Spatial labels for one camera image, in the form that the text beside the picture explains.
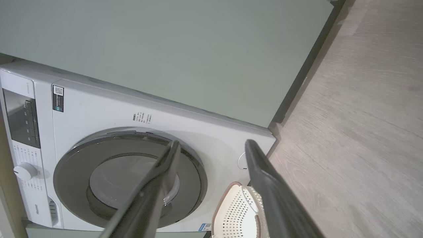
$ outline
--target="white basket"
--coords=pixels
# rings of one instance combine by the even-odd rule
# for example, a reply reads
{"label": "white basket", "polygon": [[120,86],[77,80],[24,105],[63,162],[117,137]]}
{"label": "white basket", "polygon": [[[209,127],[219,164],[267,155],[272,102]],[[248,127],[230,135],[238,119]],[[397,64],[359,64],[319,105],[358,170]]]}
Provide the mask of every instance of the white basket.
{"label": "white basket", "polygon": [[213,238],[268,238],[261,196],[239,182],[229,185],[213,216]]}

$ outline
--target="dial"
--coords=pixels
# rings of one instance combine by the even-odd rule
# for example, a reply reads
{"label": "dial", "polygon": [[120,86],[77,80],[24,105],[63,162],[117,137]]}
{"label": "dial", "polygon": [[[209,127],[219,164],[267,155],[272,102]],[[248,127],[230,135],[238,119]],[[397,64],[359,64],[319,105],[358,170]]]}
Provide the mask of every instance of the dial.
{"label": "dial", "polygon": [[22,162],[18,166],[14,167],[13,172],[15,172],[15,175],[23,181],[28,181],[38,174],[37,169],[26,162]]}

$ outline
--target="white washing machine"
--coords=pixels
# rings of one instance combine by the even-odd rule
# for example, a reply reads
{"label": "white washing machine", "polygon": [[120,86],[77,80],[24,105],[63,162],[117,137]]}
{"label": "white washing machine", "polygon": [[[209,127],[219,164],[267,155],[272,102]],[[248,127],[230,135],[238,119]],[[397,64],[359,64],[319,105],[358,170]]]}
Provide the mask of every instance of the white washing machine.
{"label": "white washing machine", "polygon": [[182,158],[157,231],[210,230],[227,186],[249,182],[245,141],[264,152],[275,141],[266,128],[28,61],[3,65],[0,79],[25,209],[46,227],[103,230],[177,139]]}

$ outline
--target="green countertop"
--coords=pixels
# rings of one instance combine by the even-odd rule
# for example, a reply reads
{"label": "green countertop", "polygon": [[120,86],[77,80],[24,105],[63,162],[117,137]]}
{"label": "green countertop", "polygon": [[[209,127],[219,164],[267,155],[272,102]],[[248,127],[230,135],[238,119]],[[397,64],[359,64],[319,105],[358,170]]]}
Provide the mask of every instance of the green countertop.
{"label": "green countertop", "polygon": [[1,1],[0,53],[267,127],[326,0]]}

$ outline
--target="washing machine door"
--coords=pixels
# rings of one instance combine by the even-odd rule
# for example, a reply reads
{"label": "washing machine door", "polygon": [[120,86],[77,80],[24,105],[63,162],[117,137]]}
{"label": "washing machine door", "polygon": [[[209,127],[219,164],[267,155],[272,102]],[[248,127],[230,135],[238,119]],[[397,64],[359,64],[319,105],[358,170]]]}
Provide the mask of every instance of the washing machine door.
{"label": "washing machine door", "polygon": [[[59,160],[53,176],[54,188],[62,204],[74,215],[105,227],[171,140],[135,131],[89,138]],[[173,188],[163,198],[159,227],[192,213],[206,191],[207,178],[200,159],[191,148],[181,146],[177,176]]]}

